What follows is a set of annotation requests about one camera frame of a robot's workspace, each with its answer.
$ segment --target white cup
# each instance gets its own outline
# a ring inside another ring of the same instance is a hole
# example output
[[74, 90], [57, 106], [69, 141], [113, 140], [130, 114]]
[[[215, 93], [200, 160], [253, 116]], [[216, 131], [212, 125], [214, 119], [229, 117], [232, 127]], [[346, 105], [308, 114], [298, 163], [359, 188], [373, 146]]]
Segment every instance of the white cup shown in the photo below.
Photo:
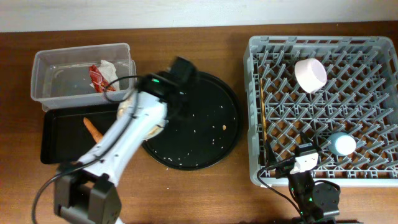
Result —
[[315, 58], [298, 61], [295, 64], [294, 73], [298, 84], [307, 93], [315, 93], [328, 80], [325, 68]]
[[336, 156], [347, 156], [355, 151], [355, 139], [344, 132], [338, 132], [328, 137], [331, 144], [328, 149]]

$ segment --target black baking tray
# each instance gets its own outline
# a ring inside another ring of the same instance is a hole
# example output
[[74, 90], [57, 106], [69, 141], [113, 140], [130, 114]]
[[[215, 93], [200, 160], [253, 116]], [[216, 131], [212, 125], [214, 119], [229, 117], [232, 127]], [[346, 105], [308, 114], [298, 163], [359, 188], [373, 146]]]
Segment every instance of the black baking tray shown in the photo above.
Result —
[[46, 112], [40, 154], [42, 163], [56, 164], [79, 159], [95, 145], [83, 118], [88, 118], [104, 134], [115, 122], [117, 110], [118, 104], [110, 104]]

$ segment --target black tray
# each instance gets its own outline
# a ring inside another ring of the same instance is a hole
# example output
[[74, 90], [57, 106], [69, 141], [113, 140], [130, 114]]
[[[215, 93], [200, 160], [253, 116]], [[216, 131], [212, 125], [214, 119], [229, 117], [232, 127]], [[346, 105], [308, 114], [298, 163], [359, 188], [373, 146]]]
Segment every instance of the black tray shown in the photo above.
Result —
[[115, 122], [117, 110], [118, 104], [111, 104], [48, 111], [44, 116], [40, 155], [42, 163], [54, 164], [79, 159], [95, 145], [83, 118], [88, 118], [104, 134]]
[[168, 167], [197, 170], [216, 164], [232, 151], [242, 134], [243, 112], [234, 91], [205, 72], [200, 72], [199, 84], [185, 94], [188, 119], [170, 120], [143, 146]]

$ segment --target white wall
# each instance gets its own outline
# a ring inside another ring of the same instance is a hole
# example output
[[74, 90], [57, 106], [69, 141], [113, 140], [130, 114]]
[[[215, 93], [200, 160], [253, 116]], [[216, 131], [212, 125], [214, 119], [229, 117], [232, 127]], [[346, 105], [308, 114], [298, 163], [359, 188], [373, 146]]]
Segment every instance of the white wall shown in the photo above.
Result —
[[0, 0], [0, 32], [398, 20], [398, 0]]

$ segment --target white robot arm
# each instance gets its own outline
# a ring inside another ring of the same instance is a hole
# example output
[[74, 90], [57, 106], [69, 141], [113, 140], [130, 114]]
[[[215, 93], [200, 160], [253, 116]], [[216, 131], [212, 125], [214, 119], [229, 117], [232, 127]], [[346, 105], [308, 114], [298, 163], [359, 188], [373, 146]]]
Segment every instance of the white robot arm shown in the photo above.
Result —
[[103, 140], [78, 160], [83, 164], [92, 161], [110, 147], [112, 142], [117, 140], [100, 162], [84, 168], [84, 171], [97, 177], [103, 174], [109, 175], [109, 181], [115, 186], [119, 184], [124, 168], [141, 145], [145, 136], [155, 127], [164, 124], [167, 114], [166, 102], [161, 102], [154, 95], [140, 92], [132, 97], [139, 99], [138, 105], [136, 105], [135, 101], [129, 105], [122, 117], [104, 135]]
[[177, 58], [169, 72], [149, 74], [138, 80], [136, 91], [119, 105], [119, 119], [104, 138], [76, 164], [62, 164], [57, 175], [39, 190], [55, 183], [54, 213], [70, 223], [121, 224], [121, 201], [116, 187], [128, 162], [142, 141], [158, 134], [166, 120], [181, 109], [181, 92], [198, 80], [196, 68]]

